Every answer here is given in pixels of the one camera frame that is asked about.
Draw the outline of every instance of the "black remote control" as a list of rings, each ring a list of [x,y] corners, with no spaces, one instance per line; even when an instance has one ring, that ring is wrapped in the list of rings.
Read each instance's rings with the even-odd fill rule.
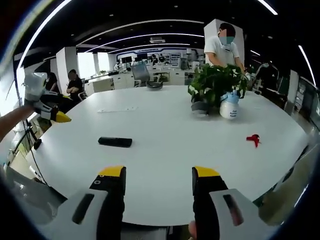
[[[100,137],[98,143],[105,146],[129,148],[132,144],[131,138],[119,138],[119,137]]]

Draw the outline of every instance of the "potted plant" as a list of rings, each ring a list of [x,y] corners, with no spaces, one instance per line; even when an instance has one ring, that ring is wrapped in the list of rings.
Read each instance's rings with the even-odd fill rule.
[[[245,96],[247,78],[238,66],[210,66],[205,64],[195,70],[195,78],[188,86],[191,95],[192,110],[208,113],[212,108],[219,108],[221,97],[237,90],[240,98]]]

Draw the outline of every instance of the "round white table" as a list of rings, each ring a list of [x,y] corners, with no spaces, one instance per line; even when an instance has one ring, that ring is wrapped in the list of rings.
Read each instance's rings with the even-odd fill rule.
[[[215,169],[229,189],[254,201],[284,176],[308,143],[289,115],[253,92],[239,101],[233,121],[193,114],[186,86],[95,93],[68,116],[72,121],[54,124],[34,151],[44,179],[69,198],[89,188],[105,167],[125,165],[123,221],[138,225],[186,225],[194,219],[194,166]],[[246,141],[253,134],[260,135],[258,148]],[[100,137],[133,143],[104,146]],[[30,154],[27,159],[37,169]]]

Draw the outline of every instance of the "man in white t-shirt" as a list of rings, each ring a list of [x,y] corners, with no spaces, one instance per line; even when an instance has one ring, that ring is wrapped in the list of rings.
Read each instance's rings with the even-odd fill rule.
[[[205,41],[204,53],[210,63],[226,67],[228,64],[238,66],[244,74],[245,69],[240,61],[237,45],[233,42],[236,36],[234,26],[222,23],[217,36],[211,36]]]

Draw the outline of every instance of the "ceiling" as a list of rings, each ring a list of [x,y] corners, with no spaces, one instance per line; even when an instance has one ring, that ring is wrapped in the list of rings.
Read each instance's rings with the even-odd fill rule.
[[[24,51],[39,25],[61,2],[62,0],[53,1],[39,15],[17,46],[16,54]],[[310,35],[306,33],[313,32],[313,25],[309,22],[313,22],[316,8],[311,7],[313,3],[309,0],[299,3],[289,0],[268,2],[278,12],[277,16],[257,0],[197,0],[189,2],[190,4],[185,0],[72,0],[45,26],[31,47],[46,47],[43,48],[46,50],[28,56],[25,61],[39,62],[39,59],[53,56],[66,46],[99,46],[139,35],[182,33],[203,36],[204,26],[217,18],[243,28],[246,65],[252,62],[252,58],[259,62],[271,60],[280,70],[288,72],[289,69],[294,69],[311,81],[309,68],[298,45],[303,46],[311,66],[314,66],[318,56],[313,50]],[[158,21],[118,28],[142,21],[170,19],[197,23]],[[163,35],[162,38],[166,43],[190,44],[191,48],[203,49],[205,44],[203,37],[196,36]],[[138,37],[111,43],[106,47],[122,49],[146,45],[150,44],[149,39],[150,37]],[[78,52],[89,49],[79,45]],[[253,56],[250,50],[260,53],[261,56]],[[97,48],[93,52],[96,51],[111,50]]]

